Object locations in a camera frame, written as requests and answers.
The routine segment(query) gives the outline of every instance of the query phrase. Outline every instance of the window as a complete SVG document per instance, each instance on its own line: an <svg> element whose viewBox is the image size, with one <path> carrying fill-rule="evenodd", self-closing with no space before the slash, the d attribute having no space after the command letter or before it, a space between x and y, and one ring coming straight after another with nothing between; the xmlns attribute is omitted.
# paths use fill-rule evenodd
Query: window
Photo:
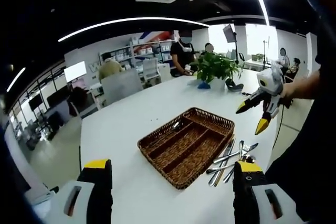
<svg viewBox="0 0 336 224"><path fill-rule="evenodd" d="M236 49L234 42L228 43L226 37L223 33L223 29L228 24L214 25L210 26L209 31L209 42L214 46L214 51L217 53L227 53ZM231 24L232 30L235 31L235 26Z"/></svg>
<svg viewBox="0 0 336 224"><path fill-rule="evenodd" d="M278 36L274 26L246 24L247 54L264 54L269 60L278 59Z"/></svg>

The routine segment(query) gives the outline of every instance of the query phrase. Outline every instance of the ceiling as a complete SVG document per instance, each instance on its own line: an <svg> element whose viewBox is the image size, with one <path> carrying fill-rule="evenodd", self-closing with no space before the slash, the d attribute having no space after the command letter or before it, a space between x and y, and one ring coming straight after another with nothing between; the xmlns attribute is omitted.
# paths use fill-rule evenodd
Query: ceiling
<svg viewBox="0 0 336 224"><path fill-rule="evenodd" d="M307 33L313 28L315 13L306 0L264 0L270 17L287 20L272 22L281 29ZM27 67L24 78L19 78L11 90L10 99L48 66L64 54L102 39L140 31L173 30L186 26L182 22L137 21L94 28L62 42L57 40L76 30L101 22L129 17L174 17L203 20L227 15L261 15L257 0L177 0L172 4L144 3L135 0L4 0L5 44L2 54L16 70ZM235 23L262 19L234 19ZM223 19L207 22L222 24Z"/></svg>

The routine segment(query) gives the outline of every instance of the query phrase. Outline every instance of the desk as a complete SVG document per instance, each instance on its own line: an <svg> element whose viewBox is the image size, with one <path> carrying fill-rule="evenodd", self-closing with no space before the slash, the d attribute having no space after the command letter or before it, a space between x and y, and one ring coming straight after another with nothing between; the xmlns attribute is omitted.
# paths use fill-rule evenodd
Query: desk
<svg viewBox="0 0 336 224"><path fill-rule="evenodd" d="M244 70L240 80L258 88L257 72ZM276 135L277 118L255 136L262 115L259 105L244 114L236 109L246 98L231 93L223 81L200 90L195 77L182 76L122 99L85 118L81 129L81 163L109 158L112 162L112 223L234 223L233 186L209 187L210 176L202 174L187 189L175 189L141 154L137 142L190 107L223 116L235 122L237 137L246 144L258 142L251 151L266 170Z"/></svg>
<svg viewBox="0 0 336 224"><path fill-rule="evenodd" d="M251 70L252 67L256 67L262 70L264 66L264 63L262 61L255 61L252 59L245 61L244 64L248 66L249 70ZM267 63L265 64L265 68L270 68L270 67L271 67L271 64L267 64Z"/></svg>

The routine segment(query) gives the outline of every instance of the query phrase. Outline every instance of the wicker basket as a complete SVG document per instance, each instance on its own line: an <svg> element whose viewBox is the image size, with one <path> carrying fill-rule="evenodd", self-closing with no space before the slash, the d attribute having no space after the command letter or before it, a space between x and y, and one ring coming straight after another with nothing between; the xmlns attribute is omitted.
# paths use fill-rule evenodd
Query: wicker basket
<svg viewBox="0 0 336 224"><path fill-rule="evenodd" d="M139 140L138 147L174 187L185 189L222 152L234 126L228 119L191 108Z"/></svg>

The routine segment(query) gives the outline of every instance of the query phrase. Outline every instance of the floor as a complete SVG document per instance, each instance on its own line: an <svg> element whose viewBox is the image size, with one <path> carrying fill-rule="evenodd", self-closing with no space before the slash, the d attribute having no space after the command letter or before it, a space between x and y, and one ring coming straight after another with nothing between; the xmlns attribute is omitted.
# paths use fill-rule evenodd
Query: floor
<svg viewBox="0 0 336 224"><path fill-rule="evenodd" d="M279 136L273 149L270 164L278 158L298 135L310 110L311 101L295 100L290 109L284 110ZM282 110L279 112L280 125ZM81 119L72 118L54 139L37 144L30 164L48 188L62 187L79 175L79 145Z"/></svg>

